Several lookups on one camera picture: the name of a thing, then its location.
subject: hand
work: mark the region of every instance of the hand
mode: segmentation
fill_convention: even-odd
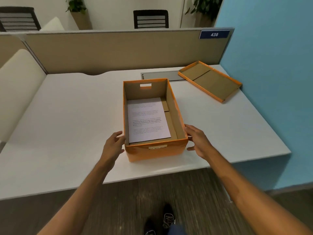
[[[212,146],[203,131],[188,124],[185,124],[184,129],[188,135],[189,141],[192,141],[195,144],[194,146],[187,148],[187,151],[195,150],[199,157],[206,159],[209,151],[215,148]]]
[[[122,145],[125,143],[125,136],[120,136],[122,131],[113,133],[105,142],[99,164],[105,166],[110,171],[118,156],[124,152]]]

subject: potted plant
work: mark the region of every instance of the potted plant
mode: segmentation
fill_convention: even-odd
[[[195,0],[194,9],[190,12],[196,12],[195,27],[213,27],[221,8],[223,0]]]
[[[92,30],[88,10],[84,5],[83,0],[66,0],[66,2],[68,2],[68,8],[66,11],[71,12],[77,27],[80,30]]]

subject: chair backrest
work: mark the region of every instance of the chair backrest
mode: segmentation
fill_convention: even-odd
[[[45,77],[33,56],[24,49],[0,68],[0,141],[8,141]]]
[[[36,31],[40,24],[33,7],[0,7],[0,31]]]
[[[134,11],[134,26],[139,28],[168,28],[168,11],[137,10]]]
[[[60,19],[55,17],[50,20],[40,31],[64,31]]]

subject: desk number plate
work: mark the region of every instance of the desk number plate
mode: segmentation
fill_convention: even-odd
[[[202,30],[199,39],[227,38],[230,30]]]

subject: green plant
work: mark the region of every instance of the green plant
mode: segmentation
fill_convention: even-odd
[[[68,2],[68,8],[66,11],[86,13],[86,7],[83,0],[66,0]]]
[[[203,15],[208,15],[213,21],[221,8],[223,0],[195,0],[194,1],[194,9],[190,12],[190,14],[194,12],[200,12]]]

